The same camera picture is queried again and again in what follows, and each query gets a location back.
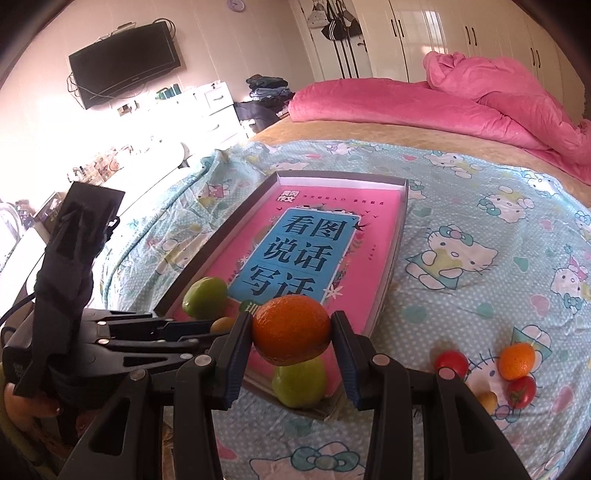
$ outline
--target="white drawer cabinet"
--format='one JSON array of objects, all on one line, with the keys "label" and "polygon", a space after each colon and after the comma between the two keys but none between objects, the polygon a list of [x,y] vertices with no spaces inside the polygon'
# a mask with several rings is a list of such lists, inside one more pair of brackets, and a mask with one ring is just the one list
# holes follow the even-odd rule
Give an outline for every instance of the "white drawer cabinet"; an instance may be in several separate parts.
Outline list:
[{"label": "white drawer cabinet", "polygon": [[182,142],[190,155],[225,150],[246,139],[225,82],[190,89],[160,102],[150,113],[154,136]]}]

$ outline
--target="black bag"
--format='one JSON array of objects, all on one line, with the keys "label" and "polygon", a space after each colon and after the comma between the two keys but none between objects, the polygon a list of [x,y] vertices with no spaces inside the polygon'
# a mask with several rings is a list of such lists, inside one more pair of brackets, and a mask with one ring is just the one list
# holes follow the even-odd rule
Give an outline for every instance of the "black bag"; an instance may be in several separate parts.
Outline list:
[{"label": "black bag", "polygon": [[344,40],[347,38],[347,26],[344,20],[335,14],[330,0],[326,2],[326,17],[329,24],[322,29],[322,34],[332,41]]},{"label": "black bag", "polygon": [[[328,40],[338,41],[345,40],[346,38],[358,37],[363,34],[361,31],[361,25],[348,10],[344,10],[343,14],[335,14],[335,11],[330,4],[330,0],[326,2],[326,17],[329,20],[329,24],[322,29],[322,34],[328,38]],[[347,27],[345,18],[351,22],[351,25]]]},{"label": "black bag", "polygon": [[361,35],[363,35],[363,32],[361,31],[361,25],[359,24],[359,20],[354,18],[353,20],[351,20],[351,25],[349,27],[349,36],[359,37]]}]

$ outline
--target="pink comforter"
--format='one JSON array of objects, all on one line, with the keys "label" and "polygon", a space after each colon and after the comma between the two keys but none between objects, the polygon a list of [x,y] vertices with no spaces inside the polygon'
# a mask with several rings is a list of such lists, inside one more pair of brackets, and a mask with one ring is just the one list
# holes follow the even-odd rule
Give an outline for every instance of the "pink comforter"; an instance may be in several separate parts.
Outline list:
[{"label": "pink comforter", "polygon": [[591,122],[574,126],[519,62],[431,52],[423,65],[426,82],[315,83],[295,95],[291,118],[410,125],[496,140],[591,184]]}]

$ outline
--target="robotic hand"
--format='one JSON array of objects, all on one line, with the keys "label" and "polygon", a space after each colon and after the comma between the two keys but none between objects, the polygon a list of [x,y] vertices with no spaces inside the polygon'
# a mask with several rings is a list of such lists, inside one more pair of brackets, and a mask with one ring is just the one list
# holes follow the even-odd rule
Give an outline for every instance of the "robotic hand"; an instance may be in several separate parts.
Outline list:
[{"label": "robotic hand", "polygon": [[[43,390],[74,411],[100,408],[59,480],[160,480],[164,406],[174,406],[177,479],[222,480],[212,410],[238,398],[252,317],[241,314],[220,336],[207,322],[85,310],[92,259],[116,225],[121,197],[82,184],[70,189],[35,287],[34,320],[4,349],[7,379],[16,395]],[[413,478],[414,407],[423,412],[425,479],[530,478],[453,370],[406,369],[354,334],[344,312],[331,323],[347,397],[360,411],[374,410],[366,480]]]}]

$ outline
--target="red tomato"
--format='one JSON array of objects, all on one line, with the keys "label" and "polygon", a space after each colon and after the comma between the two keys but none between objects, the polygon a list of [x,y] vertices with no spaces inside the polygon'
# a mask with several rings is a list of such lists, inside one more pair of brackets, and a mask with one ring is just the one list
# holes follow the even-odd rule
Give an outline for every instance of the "red tomato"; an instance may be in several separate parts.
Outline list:
[{"label": "red tomato", "polygon": [[439,355],[437,360],[435,360],[435,371],[443,367],[451,368],[458,377],[464,380],[464,377],[468,373],[468,359],[462,352],[448,350]]},{"label": "red tomato", "polygon": [[525,408],[534,399],[536,389],[533,377],[522,377],[513,380],[507,386],[507,402],[512,408]]}]

